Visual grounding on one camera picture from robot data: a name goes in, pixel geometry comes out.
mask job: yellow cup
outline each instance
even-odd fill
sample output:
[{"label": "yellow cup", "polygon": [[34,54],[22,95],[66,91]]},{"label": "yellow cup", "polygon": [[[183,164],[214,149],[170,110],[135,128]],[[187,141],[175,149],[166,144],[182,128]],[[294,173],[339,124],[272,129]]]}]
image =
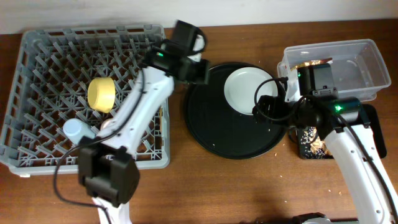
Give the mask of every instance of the yellow cup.
[{"label": "yellow cup", "polygon": [[88,104],[94,110],[109,113],[114,104],[115,94],[112,78],[95,78],[88,86]]}]

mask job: wooden surface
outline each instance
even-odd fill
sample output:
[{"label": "wooden surface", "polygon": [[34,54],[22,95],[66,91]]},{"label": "wooden surface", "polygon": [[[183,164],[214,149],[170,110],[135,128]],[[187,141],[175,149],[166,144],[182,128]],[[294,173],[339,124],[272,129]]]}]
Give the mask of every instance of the wooden surface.
[{"label": "wooden surface", "polygon": [[[213,65],[248,62],[276,75],[288,46],[337,40],[372,39],[389,70],[392,85],[371,102],[377,109],[388,155],[383,164],[398,189],[398,20],[314,22],[205,27],[203,58]],[[21,35],[0,36],[1,120]],[[190,135],[181,114],[183,94],[169,99],[171,163],[142,170],[131,202],[136,223],[239,223],[322,212],[354,218],[356,212],[334,160],[302,160],[287,136],[271,152],[234,161],[204,150]],[[95,209],[60,202],[51,176],[28,179],[0,165],[0,223],[98,223]],[[76,175],[62,175],[59,186],[70,199],[90,202]]]}]

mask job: white plate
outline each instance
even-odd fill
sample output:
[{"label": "white plate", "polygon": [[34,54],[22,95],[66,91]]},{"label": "white plate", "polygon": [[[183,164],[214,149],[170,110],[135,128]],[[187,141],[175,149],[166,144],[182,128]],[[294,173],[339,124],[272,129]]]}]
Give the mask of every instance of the white plate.
[{"label": "white plate", "polygon": [[[246,67],[234,71],[225,81],[226,101],[237,112],[252,115],[257,87],[270,78],[272,77],[267,72],[259,68]],[[262,95],[277,96],[276,83],[268,82],[263,85],[257,94],[257,100]]]}]

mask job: black tray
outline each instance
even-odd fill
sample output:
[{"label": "black tray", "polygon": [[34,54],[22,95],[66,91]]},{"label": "black tray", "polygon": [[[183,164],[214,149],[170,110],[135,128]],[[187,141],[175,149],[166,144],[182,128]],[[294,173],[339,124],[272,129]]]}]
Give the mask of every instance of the black tray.
[{"label": "black tray", "polygon": [[235,111],[226,101],[225,81],[243,67],[256,66],[225,63],[212,67],[209,85],[191,86],[184,104],[185,122],[193,137],[208,151],[228,159],[259,156],[270,151],[286,133],[275,124],[257,124],[253,116]]}]

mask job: plastic dish rack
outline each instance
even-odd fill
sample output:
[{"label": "plastic dish rack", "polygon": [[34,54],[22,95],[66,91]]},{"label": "plastic dish rack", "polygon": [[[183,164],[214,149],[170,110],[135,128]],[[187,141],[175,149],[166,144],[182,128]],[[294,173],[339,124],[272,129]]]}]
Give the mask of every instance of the plastic dish rack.
[{"label": "plastic dish rack", "polygon": [[[73,147],[62,131],[78,118],[97,133],[112,118],[134,86],[138,62],[151,44],[165,38],[162,26],[111,29],[34,30],[21,47],[0,137],[0,162],[21,177],[52,174],[59,158]],[[116,100],[109,114],[88,106],[86,94],[94,77],[111,77]],[[147,127],[137,149],[139,169],[169,164],[169,112],[165,101]],[[70,156],[61,174],[77,173]]]}]

